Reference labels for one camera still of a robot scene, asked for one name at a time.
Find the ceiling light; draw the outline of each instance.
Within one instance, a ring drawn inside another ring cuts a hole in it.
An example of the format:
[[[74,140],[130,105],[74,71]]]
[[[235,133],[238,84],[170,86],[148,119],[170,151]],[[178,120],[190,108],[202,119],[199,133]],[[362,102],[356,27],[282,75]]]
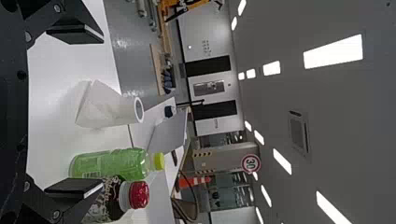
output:
[[[259,176],[257,175],[257,173],[256,173],[256,172],[253,172],[253,177],[254,177],[254,179],[255,179],[256,181],[258,181],[258,180],[259,180]]]
[[[319,191],[317,191],[318,206],[335,224],[351,224]]]
[[[265,64],[262,70],[265,76],[280,74],[280,61]]]
[[[354,35],[329,45],[304,52],[306,69],[363,59],[361,35]]]
[[[245,6],[247,5],[247,0],[241,0],[238,7],[238,15],[241,16],[242,12],[244,12]]]
[[[265,187],[263,185],[262,185],[262,195],[264,196],[265,201],[267,201],[268,205],[272,207],[272,201],[270,195],[268,194],[267,190],[265,190]]]
[[[254,131],[254,137],[264,146],[264,137],[256,130]]]
[[[248,70],[247,71],[247,78],[254,78],[254,77],[256,77],[256,70],[254,68]]]
[[[254,195],[253,195],[253,190],[251,190],[251,188],[248,188],[248,194],[250,195],[250,201],[254,203]]]
[[[291,164],[274,148],[274,158],[291,175]]]
[[[245,73],[239,73],[238,74],[238,79],[239,80],[244,80],[245,79]]]
[[[264,221],[262,220],[262,213],[260,213],[260,210],[258,207],[256,207],[256,215],[257,215],[257,218],[259,219],[260,223],[264,224]]]
[[[251,125],[249,122],[245,121],[245,127],[251,132]]]
[[[238,19],[234,17],[233,22],[231,23],[231,29],[234,30],[237,24],[238,24]]]

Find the white paper roll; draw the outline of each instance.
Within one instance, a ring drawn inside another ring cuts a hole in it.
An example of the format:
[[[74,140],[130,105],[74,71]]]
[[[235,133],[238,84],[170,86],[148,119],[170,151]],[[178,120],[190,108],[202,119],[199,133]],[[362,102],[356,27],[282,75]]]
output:
[[[95,80],[81,100],[76,124],[84,128],[105,128],[141,123],[144,117],[145,110],[138,97],[123,97]]]

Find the circular sign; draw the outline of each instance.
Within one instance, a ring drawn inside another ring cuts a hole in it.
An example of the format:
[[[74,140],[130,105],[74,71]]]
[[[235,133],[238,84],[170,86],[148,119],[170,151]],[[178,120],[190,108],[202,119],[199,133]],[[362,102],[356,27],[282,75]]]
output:
[[[242,168],[248,174],[257,172],[262,168],[262,161],[254,154],[249,154],[242,159]]]

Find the table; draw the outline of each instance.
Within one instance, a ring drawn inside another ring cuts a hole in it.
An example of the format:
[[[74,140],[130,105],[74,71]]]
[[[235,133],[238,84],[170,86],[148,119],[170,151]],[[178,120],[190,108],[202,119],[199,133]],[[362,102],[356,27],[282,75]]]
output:
[[[117,68],[111,47],[103,1],[84,0],[87,8],[105,33],[104,45],[69,46],[47,35],[37,39],[28,51],[29,60],[29,151],[27,173],[42,189],[68,177],[68,167],[80,153],[131,147],[127,126],[85,129],[75,124],[81,99],[89,82],[99,79],[120,92]],[[154,126],[163,120],[163,108],[175,106],[169,99],[152,107],[145,122],[131,125],[136,147],[147,148]],[[184,148],[177,149],[182,161]],[[136,223],[174,223],[169,192],[177,167],[170,155],[165,156],[166,169],[151,184],[148,208],[133,214]],[[131,223],[124,216],[120,223]]]

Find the green plastic bottle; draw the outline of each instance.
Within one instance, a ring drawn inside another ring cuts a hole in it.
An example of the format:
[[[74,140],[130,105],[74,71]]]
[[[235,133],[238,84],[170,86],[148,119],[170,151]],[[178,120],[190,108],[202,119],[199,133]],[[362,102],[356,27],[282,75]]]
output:
[[[162,153],[148,154],[136,147],[78,155],[70,164],[69,175],[74,178],[121,175],[128,181],[137,181],[145,179],[151,171],[164,168]]]

